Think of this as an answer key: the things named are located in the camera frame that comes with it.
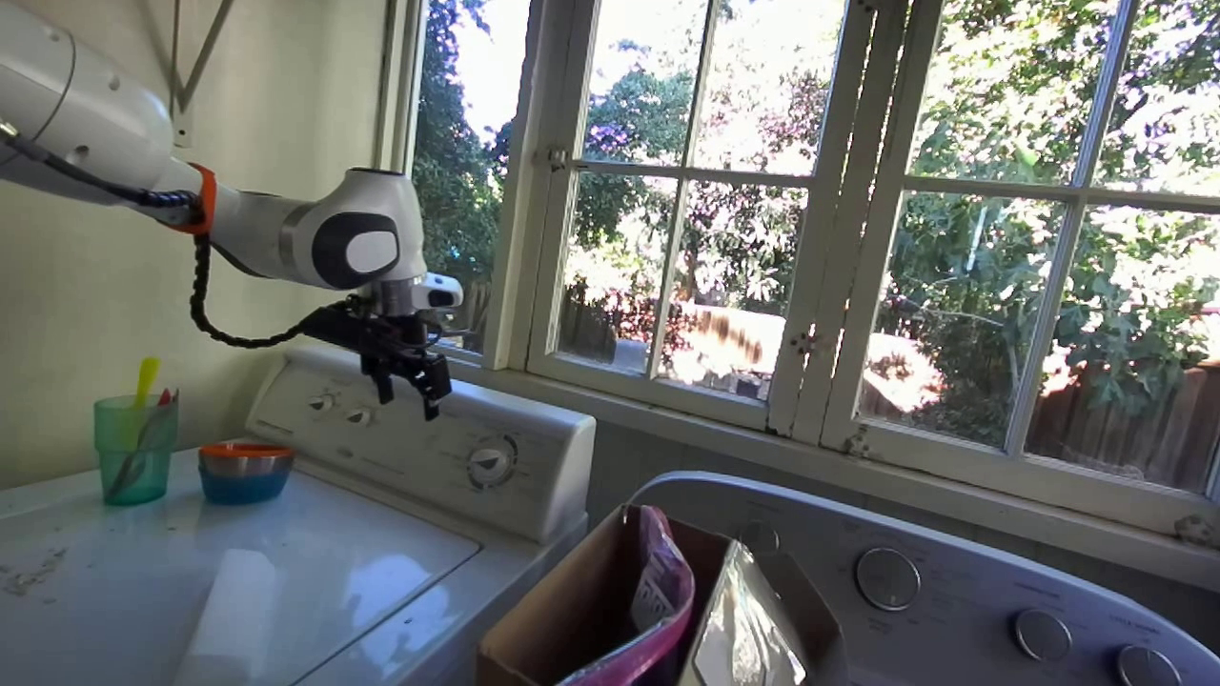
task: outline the washing machine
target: washing machine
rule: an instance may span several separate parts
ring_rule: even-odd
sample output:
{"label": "washing machine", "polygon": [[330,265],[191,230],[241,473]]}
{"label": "washing machine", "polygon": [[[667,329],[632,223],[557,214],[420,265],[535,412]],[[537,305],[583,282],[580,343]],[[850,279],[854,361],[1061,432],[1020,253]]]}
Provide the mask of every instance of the washing machine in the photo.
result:
{"label": "washing machine", "polygon": [[940,529],[723,473],[667,473],[632,502],[743,542],[796,624],[832,624],[819,686],[1220,684],[1148,606]]}
{"label": "washing machine", "polygon": [[455,383],[437,421],[345,356],[282,356],[245,436],[292,445],[268,502],[0,493],[0,684],[472,684],[480,632],[587,529],[596,421]]}

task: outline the green cup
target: green cup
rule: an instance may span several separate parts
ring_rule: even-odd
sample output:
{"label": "green cup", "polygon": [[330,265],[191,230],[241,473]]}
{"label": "green cup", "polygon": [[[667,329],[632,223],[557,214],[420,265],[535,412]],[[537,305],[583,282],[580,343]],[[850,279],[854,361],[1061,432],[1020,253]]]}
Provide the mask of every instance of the green cup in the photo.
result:
{"label": "green cup", "polygon": [[90,441],[99,450],[103,502],[153,502],[165,495],[166,453],[180,441],[180,404],[94,402]]}

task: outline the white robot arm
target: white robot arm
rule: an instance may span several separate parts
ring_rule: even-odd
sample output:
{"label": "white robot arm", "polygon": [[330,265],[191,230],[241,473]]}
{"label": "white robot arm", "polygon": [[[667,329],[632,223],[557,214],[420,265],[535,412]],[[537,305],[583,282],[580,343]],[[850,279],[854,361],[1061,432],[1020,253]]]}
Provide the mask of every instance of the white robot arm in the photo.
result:
{"label": "white robot arm", "polygon": [[428,412],[449,390],[420,313],[455,310],[461,288],[428,275],[420,197],[401,173],[353,167],[319,201],[230,191],[212,173],[176,155],[170,119],[143,83],[8,0],[0,178],[81,201],[127,201],[194,233],[203,257],[216,248],[247,275],[358,289],[316,310],[298,331],[358,350],[381,402],[392,398],[390,375],[406,379]]}

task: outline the window sill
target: window sill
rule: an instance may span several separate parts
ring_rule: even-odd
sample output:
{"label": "window sill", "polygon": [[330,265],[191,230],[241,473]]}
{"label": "window sill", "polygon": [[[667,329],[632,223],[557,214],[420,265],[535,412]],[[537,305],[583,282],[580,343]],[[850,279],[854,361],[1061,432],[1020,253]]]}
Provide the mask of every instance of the window sill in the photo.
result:
{"label": "window sill", "polygon": [[926,510],[935,517],[951,517],[965,526],[986,524],[986,529],[1020,539],[1033,547],[1053,547],[1073,557],[1090,557],[1100,566],[1120,566],[1155,578],[1220,592],[1220,553],[1124,529],[1100,517],[1086,517],[1073,510],[1056,510],[1044,502],[1024,502],[1015,495],[981,493],[969,484],[951,484],[940,476],[926,476],[898,467],[861,460],[835,450],[801,445],[789,439],[723,426],[692,415],[677,415],[667,409],[649,409],[635,402],[601,398],[591,390],[546,383],[535,375],[512,375],[512,371],[480,371],[472,361],[455,359],[455,375],[461,383],[491,387],[502,392],[535,398],[546,404],[563,404],[587,415],[599,415],[599,425],[630,426],[639,436],[654,436],[667,441],[682,441],[692,450],[710,450],[718,456],[748,460],[771,473],[784,473],[791,482],[823,484],[857,493],[864,500],[883,500],[893,509]]}

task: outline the blue bowl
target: blue bowl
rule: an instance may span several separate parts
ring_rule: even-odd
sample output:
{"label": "blue bowl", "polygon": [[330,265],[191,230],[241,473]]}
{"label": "blue bowl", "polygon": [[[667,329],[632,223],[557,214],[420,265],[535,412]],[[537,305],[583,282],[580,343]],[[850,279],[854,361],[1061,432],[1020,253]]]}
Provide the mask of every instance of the blue bowl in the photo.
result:
{"label": "blue bowl", "polygon": [[199,450],[199,482],[211,502],[261,502],[282,493],[292,453],[272,441],[211,441]]}

